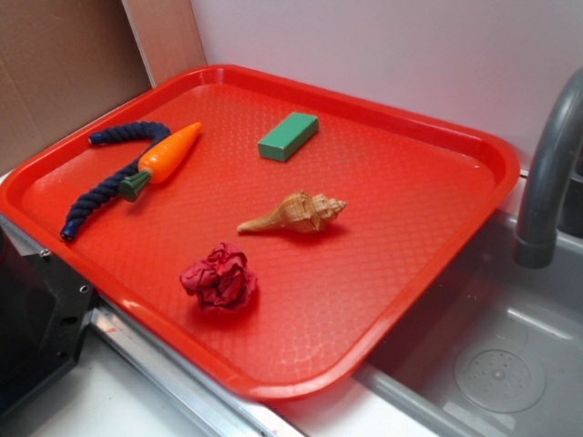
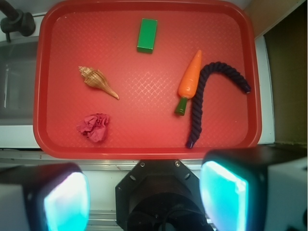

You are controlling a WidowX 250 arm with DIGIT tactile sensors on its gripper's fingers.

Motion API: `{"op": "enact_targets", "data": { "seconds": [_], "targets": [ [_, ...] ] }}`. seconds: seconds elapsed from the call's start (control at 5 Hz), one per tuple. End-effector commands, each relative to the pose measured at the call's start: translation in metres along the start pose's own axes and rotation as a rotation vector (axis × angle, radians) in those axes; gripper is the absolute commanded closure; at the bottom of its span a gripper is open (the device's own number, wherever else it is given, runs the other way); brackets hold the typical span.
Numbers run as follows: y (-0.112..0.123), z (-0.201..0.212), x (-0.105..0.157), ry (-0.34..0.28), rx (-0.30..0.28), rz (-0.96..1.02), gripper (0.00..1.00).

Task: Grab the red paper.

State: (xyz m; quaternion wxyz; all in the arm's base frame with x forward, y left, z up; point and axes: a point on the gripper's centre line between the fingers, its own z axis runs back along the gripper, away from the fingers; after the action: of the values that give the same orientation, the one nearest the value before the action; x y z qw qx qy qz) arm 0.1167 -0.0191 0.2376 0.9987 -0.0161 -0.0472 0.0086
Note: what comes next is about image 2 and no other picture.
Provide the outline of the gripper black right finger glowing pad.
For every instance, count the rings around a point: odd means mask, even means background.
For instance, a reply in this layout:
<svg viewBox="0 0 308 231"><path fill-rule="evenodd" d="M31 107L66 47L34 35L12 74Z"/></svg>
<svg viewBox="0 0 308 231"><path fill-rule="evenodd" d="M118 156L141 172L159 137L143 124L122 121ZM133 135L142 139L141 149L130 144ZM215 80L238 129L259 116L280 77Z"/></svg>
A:
<svg viewBox="0 0 308 231"><path fill-rule="evenodd" d="M205 213L219 231L305 231L308 151L257 146L209 151L200 170Z"/></svg>

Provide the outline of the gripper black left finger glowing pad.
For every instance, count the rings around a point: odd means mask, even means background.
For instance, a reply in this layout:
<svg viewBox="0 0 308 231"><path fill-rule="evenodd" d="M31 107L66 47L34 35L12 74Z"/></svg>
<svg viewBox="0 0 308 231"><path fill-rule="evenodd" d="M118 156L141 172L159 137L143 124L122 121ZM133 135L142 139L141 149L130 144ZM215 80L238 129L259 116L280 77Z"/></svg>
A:
<svg viewBox="0 0 308 231"><path fill-rule="evenodd" d="M2 231L84 231L88 179L75 163L0 169Z"/></svg>

